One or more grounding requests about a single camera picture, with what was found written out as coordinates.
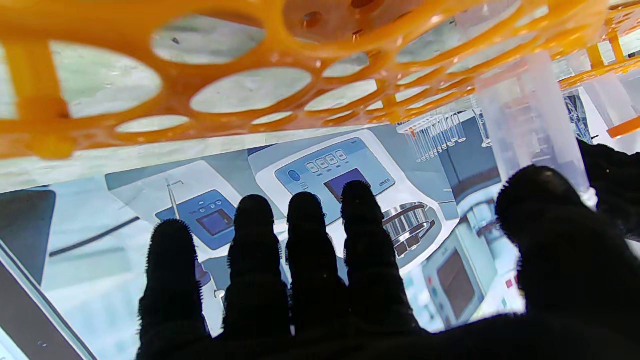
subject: display screen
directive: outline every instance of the display screen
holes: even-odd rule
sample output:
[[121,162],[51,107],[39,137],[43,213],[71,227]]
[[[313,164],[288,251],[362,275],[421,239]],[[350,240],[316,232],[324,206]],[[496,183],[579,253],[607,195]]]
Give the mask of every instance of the display screen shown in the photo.
[[334,177],[333,179],[324,183],[324,185],[333,194],[335,199],[342,204],[342,189],[344,189],[344,185],[347,185],[347,183],[354,180],[364,181],[365,183],[369,184],[369,182],[367,182],[367,180],[364,178],[364,175],[362,175],[362,173],[357,168],[355,168],[351,171],[345,172],[339,177]]
[[454,316],[459,319],[474,299],[476,291],[457,250],[438,270],[438,278],[453,308]]
[[211,236],[216,236],[234,225],[233,219],[222,209],[203,216],[196,221]]

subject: blue display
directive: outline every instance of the blue display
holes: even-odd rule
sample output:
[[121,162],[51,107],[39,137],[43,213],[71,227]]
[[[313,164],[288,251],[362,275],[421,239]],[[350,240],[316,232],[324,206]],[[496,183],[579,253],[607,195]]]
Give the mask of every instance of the blue display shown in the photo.
[[[217,190],[196,196],[177,204],[180,219],[191,232],[211,250],[218,250],[231,243],[236,235],[233,227],[236,207]],[[159,220],[175,218],[173,207],[156,214]]]
[[342,189],[352,180],[370,184],[378,196],[396,183],[380,160],[359,137],[353,137],[299,157],[275,171],[291,195],[310,192],[323,205],[327,225],[340,215]]
[[347,183],[356,180],[364,181],[365,183],[367,183],[364,175],[362,175],[362,173],[357,168],[346,172],[339,177],[335,177],[327,181],[326,183],[324,183],[324,185],[333,194],[335,199],[342,204],[342,189],[344,189],[344,185],[347,185]]
[[204,227],[211,236],[216,236],[234,225],[234,221],[226,212],[224,212],[224,210],[217,210],[216,212],[201,217],[196,221]]

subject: laboratory instrument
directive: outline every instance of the laboratory instrument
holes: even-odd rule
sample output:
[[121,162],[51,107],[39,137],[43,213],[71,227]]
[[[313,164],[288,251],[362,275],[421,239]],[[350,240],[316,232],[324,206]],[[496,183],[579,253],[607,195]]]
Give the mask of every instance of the laboratory instrument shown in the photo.
[[427,289],[445,328],[467,323],[497,276],[486,241],[460,222],[422,265]]
[[441,206],[409,182],[382,143],[369,130],[307,148],[295,143],[266,147],[249,156],[256,182],[283,213],[291,197],[311,192],[321,201],[337,255],[344,255],[342,189],[349,181],[371,186],[384,212],[401,271],[426,259],[451,233],[458,218],[446,220]]
[[[198,262],[227,256],[234,238],[233,219],[240,194],[205,161],[196,161],[173,170],[144,178],[111,193],[142,220],[157,224],[180,218],[194,237]],[[198,280],[202,284],[203,309],[212,335],[221,330],[224,290],[201,265]]]

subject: transparent tube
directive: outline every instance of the transparent tube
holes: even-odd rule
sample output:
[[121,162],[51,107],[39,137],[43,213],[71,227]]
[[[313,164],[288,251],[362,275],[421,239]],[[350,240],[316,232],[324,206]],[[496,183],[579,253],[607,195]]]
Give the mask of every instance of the transparent tube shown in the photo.
[[449,125],[449,129],[451,129],[451,134],[452,134],[451,140],[455,142],[458,141],[458,139],[460,139],[460,134],[458,134],[458,130],[456,129],[456,126],[454,124],[454,118],[451,114],[447,119],[447,124]]
[[434,158],[435,157],[434,153],[438,154],[438,150],[436,149],[436,146],[433,143],[433,140],[429,136],[429,133],[427,132],[426,129],[422,129],[420,132],[422,133],[422,138],[424,139],[424,142],[426,142],[427,146],[429,147],[429,157]]
[[419,163],[424,158],[424,155],[421,154],[421,151],[418,147],[418,141],[415,138],[415,135],[408,133],[408,134],[404,134],[404,137],[406,138],[406,141],[409,143],[409,147],[412,150],[412,154],[413,154],[413,157],[415,158],[415,161]]
[[531,164],[564,175],[587,206],[597,197],[584,169],[548,53],[514,61],[476,80],[477,98],[503,181]]
[[438,152],[442,152],[442,145],[440,144],[440,139],[436,136],[434,125],[427,127],[427,131],[431,141],[435,144],[436,150],[438,150]]
[[440,125],[440,129],[442,130],[442,134],[444,135],[444,140],[447,142],[447,145],[448,146],[456,145],[456,143],[453,142],[453,136],[451,136],[451,131],[449,131],[449,126],[447,126],[447,120],[445,115],[440,116],[438,124]]
[[465,129],[462,127],[462,122],[460,121],[460,116],[458,114],[454,114],[453,118],[455,119],[454,123],[456,125],[456,131],[459,134],[458,142],[463,142],[467,139],[467,135],[465,134]]
[[430,148],[430,146],[429,146],[429,144],[427,143],[427,141],[426,141],[426,139],[425,139],[425,136],[424,136],[424,133],[422,132],[422,130],[418,131],[418,132],[416,133],[416,136],[417,136],[417,138],[420,140],[420,144],[421,144],[422,148],[424,149],[424,158],[425,158],[426,160],[430,160],[430,159],[431,159],[431,156],[429,155],[429,148]]

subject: plastic test tube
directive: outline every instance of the plastic test tube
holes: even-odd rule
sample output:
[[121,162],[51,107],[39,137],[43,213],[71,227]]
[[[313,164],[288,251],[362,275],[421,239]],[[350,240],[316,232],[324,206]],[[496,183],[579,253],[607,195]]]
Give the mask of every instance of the plastic test tube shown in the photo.
[[482,136],[482,147],[491,146],[491,138],[489,137],[489,130],[486,128],[486,122],[484,121],[484,115],[480,110],[480,107],[477,104],[476,97],[471,95],[471,108],[474,112],[474,116],[476,117],[476,121],[478,123],[478,127],[480,128],[480,135]]
[[417,143],[417,139],[415,138],[415,134],[413,133],[413,131],[411,131],[411,133],[405,133],[404,137],[406,138],[406,141],[409,143],[409,147],[412,150],[415,161],[419,163],[420,161],[422,161],[423,156],[418,149],[418,143]]
[[456,129],[456,124],[455,124],[455,119],[453,117],[453,114],[449,114],[447,118],[447,125],[449,126],[449,129],[451,129],[451,134],[452,134],[451,140],[455,142],[458,141],[460,139],[460,135],[458,134],[458,129]]
[[465,129],[462,127],[462,122],[460,121],[460,116],[458,113],[455,113],[453,116],[454,124],[456,127],[456,132],[458,133],[458,142],[463,142],[467,139],[467,135],[465,134]]
[[589,185],[548,53],[507,64],[477,79],[476,89],[502,180],[530,164],[552,167],[594,208],[598,198]]

